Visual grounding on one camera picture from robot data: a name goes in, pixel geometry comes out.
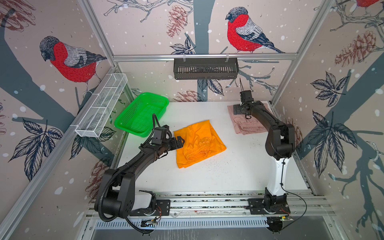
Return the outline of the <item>pink shorts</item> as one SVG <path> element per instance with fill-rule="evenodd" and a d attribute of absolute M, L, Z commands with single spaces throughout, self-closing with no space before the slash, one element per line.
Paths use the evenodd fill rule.
<path fill-rule="evenodd" d="M 235 115 L 234 105 L 227 106 L 227 108 L 236 134 L 250 135 L 268 132 L 268 129 L 264 127 L 259 119 L 253 116 L 248 119 L 245 115 Z"/>

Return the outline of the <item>orange shorts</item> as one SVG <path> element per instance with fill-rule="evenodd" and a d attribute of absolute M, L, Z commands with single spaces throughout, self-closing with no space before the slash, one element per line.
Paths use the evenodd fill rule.
<path fill-rule="evenodd" d="M 177 150 L 178 168 L 188 168 L 224 152 L 224 145 L 209 120 L 187 126 L 174 132 L 185 143 Z"/>

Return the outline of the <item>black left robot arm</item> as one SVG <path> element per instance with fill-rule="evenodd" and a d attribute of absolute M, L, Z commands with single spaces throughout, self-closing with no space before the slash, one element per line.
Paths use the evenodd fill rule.
<path fill-rule="evenodd" d="M 105 171 L 94 206 L 100 219 L 110 222 L 126 218 L 134 207 L 136 179 L 149 165 L 184 144 L 182 137 L 172 136 L 169 126 L 156 127 L 133 159 L 117 169 Z"/>

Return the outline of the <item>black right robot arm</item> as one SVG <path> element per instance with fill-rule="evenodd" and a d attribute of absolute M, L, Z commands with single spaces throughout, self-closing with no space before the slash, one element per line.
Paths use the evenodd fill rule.
<path fill-rule="evenodd" d="M 263 208 L 267 213 L 275 213 L 288 206 L 284 185 L 286 164 L 296 149 L 295 128 L 276 118 L 262 102 L 255 101 L 250 90 L 241 91 L 240 97 L 241 104 L 234 106 L 234 114 L 256 118 L 268 132 L 265 148 L 272 158 L 271 177 L 265 189 Z"/>

